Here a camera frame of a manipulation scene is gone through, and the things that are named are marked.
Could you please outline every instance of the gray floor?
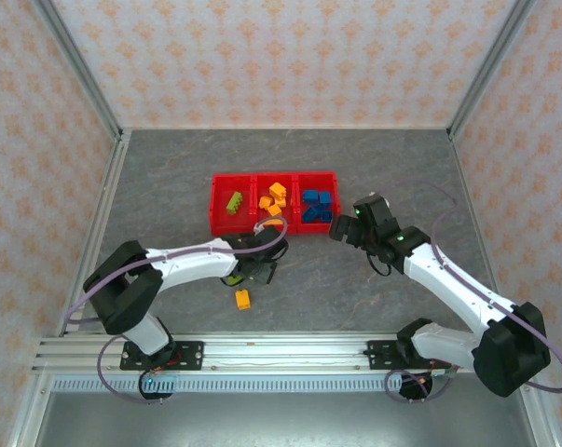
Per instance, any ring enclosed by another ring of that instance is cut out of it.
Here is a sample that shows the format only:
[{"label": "gray floor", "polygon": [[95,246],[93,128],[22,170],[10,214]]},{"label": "gray floor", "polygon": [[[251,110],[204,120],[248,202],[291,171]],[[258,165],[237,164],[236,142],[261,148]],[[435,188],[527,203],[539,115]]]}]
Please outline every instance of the gray floor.
[{"label": "gray floor", "polygon": [[[371,191],[404,179],[433,180],[462,204],[439,235],[451,259],[487,283],[456,160],[443,130],[135,130],[101,247],[122,242],[175,248],[210,240],[208,208],[217,172],[335,170],[343,212]],[[401,226],[429,232],[449,202],[422,186],[387,194]],[[239,311],[234,290],[204,279],[160,294],[152,311],[172,332],[385,331],[431,318],[462,321],[412,280],[381,278],[362,251],[327,236],[289,237],[272,283],[244,283],[252,308]]]},{"label": "gray floor", "polygon": [[438,400],[379,393],[185,394],[133,405],[108,394],[53,394],[39,447],[531,447],[519,397],[460,375]]}]

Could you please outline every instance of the yellow lego brick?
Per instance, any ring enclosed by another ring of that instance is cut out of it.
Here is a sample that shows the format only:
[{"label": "yellow lego brick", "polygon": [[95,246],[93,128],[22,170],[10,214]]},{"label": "yellow lego brick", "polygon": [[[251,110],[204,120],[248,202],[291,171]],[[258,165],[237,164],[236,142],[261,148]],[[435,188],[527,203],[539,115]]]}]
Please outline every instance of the yellow lego brick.
[{"label": "yellow lego brick", "polygon": [[260,207],[262,210],[267,210],[267,208],[271,205],[272,205],[272,199],[270,197],[266,197],[266,196],[260,197],[260,203],[258,204],[258,207]]},{"label": "yellow lego brick", "polygon": [[245,289],[235,292],[235,300],[237,301],[237,307],[239,310],[245,310],[252,307],[252,304],[250,303],[250,293]]},{"label": "yellow lego brick", "polygon": [[269,191],[270,191],[270,195],[273,196],[275,199],[283,200],[285,197],[287,197],[287,188],[285,188],[278,182],[270,186]]},{"label": "yellow lego brick", "polygon": [[268,212],[270,213],[271,216],[282,215],[281,207],[279,207],[278,205],[272,205],[271,207],[268,207]]},{"label": "yellow lego brick", "polygon": [[282,220],[281,219],[270,219],[269,221],[265,221],[264,226],[268,226],[268,225],[282,225]]}]

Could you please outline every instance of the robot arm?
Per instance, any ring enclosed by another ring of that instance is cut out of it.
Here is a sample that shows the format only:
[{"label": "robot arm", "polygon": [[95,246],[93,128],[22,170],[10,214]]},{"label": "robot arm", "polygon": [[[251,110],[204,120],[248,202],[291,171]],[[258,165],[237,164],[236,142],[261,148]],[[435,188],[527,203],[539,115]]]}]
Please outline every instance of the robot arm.
[{"label": "robot arm", "polygon": [[[148,312],[157,295],[201,278],[231,278],[234,283],[248,278],[268,284],[274,275],[276,261],[287,249],[284,239],[264,251],[249,254],[231,251],[259,247],[278,236],[277,229],[269,226],[256,235],[232,235],[186,247],[184,256],[165,258],[133,269],[129,276],[114,279],[96,292],[89,299],[90,303],[107,333],[124,335],[148,357],[152,367],[161,366],[174,356],[176,344],[163,323]],[[179,250],[145,250],[135,240],[126,242],[92,273],[84,283],[84,291],[124,265]]]},{"label": "robot arm", "polygon": [[415,357],[439,359],[475,371],[488,389],[509,396],[550,364],[547,347],[535,336],[496,310],[498,303],[545,335],[543,317],[531,303],[517,306],[483,286],[446,256],[444,262],[477,290],[489,303],[448,273],[434,255],[430,238],[418,228],[402,229],[386,200],[372,195],[353,205],[357,217],[338,216],[330,237],[366,251],[368,258],[407,275],[453,309],[472,332],[440,327],[430,320],[417,320],[397,334],[405,361]]}]

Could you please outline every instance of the black mounting plate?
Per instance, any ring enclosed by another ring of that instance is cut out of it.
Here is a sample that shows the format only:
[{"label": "black mounting plate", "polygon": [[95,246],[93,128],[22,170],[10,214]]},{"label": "black mounting plate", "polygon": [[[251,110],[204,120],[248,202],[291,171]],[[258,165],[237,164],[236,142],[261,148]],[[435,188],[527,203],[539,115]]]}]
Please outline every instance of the black mounting plate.
[{"label": "black mounting plate", "polygon": [[[200,371],[204,359],[204,342],[184,342],[175,340],[177,352],[181,354],[178,363],[167,365],[167,371]],[[140,348],[127,342],[121,353],[121,371],[146,371],[152,368],[148,356]]]},{"label": "black mounting plate", "polygon": [[370,363],[370,370],[446,370],[452,365],[440,360],[403,359],[396,347],[396,340],[370,340],[363,352]]}]

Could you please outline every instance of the patterned wallpaper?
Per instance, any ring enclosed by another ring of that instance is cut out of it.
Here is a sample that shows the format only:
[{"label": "patterned wallpaper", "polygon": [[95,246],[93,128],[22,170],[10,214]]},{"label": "patterned wallpaper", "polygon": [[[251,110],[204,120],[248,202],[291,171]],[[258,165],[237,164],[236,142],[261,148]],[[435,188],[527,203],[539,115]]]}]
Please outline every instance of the patterned wallpaper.
[{"label": "patterned wallpaper", "polygon": [[59,324],[111,145],[32,1],[0,1],[0,447]]},{"label": "patterned wallpaper", "polygon": [[123,127],[450,124],[514,0],[57,0]]},{"label": "patterned wallpaper", "polygon": [[501,291],[562,346],[562,0],[533,8],[456,143]]}]

